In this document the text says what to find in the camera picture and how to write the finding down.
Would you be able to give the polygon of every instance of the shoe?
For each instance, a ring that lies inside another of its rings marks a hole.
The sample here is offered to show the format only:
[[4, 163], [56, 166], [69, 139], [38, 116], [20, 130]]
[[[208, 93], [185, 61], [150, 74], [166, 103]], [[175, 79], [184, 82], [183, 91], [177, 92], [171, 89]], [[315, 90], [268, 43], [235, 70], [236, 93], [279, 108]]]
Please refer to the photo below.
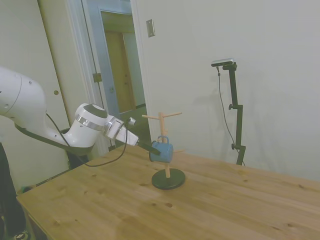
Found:
[[29, 240], [30, 234], [27, 231], [22, 231], [13, 237], [13, 240]]

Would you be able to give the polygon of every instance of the wooden table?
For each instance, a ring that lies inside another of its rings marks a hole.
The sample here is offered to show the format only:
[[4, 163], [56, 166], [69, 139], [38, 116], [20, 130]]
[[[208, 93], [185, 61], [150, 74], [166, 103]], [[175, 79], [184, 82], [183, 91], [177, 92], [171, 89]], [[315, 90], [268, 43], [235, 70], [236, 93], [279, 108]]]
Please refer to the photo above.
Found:
[[163, 165], [129, 147], [117, 162], [80, 166], [18, 200], [53, 240], [320, 240], [319, 182], [185, 153], [172, 166], [185, 184], [156, 189]]

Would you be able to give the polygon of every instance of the black round base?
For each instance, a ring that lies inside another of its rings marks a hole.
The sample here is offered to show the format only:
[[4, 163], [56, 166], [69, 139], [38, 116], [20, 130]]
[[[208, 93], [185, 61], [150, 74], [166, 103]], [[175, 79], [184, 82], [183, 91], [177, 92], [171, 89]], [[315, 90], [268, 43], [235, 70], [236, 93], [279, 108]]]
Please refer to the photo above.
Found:
[[170, 168], [170, 178], [166, 178], [166, 170], [156, 172], [151, 179], [152, 185], [157, 189], [170, 190], [180, 187], [186, 181], [186, 175], [183, 171]]

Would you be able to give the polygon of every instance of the hinge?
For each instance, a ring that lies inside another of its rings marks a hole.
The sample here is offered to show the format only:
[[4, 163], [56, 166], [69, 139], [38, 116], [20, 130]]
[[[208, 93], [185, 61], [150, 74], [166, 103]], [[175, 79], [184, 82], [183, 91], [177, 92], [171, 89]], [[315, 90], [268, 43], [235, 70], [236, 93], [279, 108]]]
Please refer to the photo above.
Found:
[[102, 82], [101, 73], [94, 73], [92, 75], [93, 75], [93, 81], [95, 83], [101, 83]]

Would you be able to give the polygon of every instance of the white closet door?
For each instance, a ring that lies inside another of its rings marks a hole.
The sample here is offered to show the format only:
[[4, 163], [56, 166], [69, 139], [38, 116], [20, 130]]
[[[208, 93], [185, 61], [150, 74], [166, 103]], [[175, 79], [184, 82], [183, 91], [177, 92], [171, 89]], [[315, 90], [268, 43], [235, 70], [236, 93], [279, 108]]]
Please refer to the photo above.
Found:
[[[37, 0], [0, 0], [0, 66], [40, 83], [47, 112], [61, 129], [69, 127]], [[64, 150], [22, 134], [3, 116], [0, 132], [16, 190], [68, 169]]]

